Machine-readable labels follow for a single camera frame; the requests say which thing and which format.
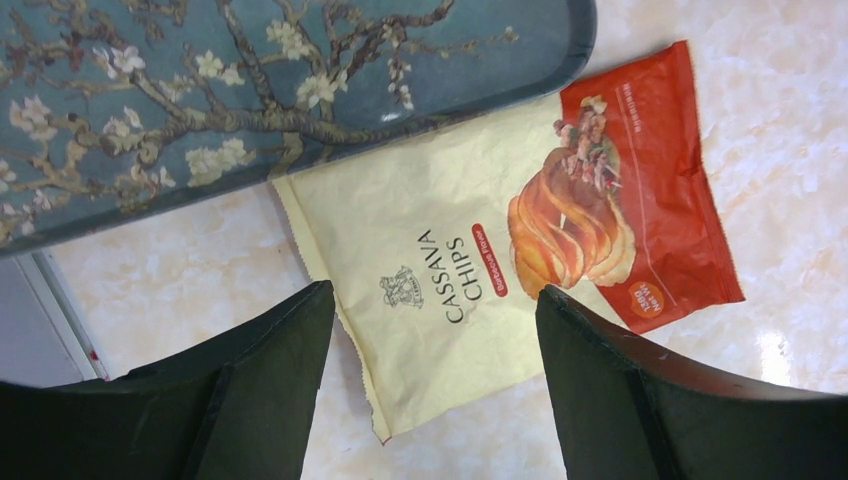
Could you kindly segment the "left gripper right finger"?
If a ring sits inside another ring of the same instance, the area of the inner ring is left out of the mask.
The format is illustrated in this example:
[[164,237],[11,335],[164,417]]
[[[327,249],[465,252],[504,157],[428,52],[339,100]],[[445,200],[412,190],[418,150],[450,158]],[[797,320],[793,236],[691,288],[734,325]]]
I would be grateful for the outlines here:
[[571,479],[843,479],[847,399],[736,375],[541,291],[538,340]]

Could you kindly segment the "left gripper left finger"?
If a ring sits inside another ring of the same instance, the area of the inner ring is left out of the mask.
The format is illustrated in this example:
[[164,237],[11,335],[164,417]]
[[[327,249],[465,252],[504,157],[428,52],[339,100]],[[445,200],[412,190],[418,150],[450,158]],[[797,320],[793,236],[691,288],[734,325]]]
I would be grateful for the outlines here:
[[335,317],[316,281],[111,381],[1,386],[5,479],[297,479]]

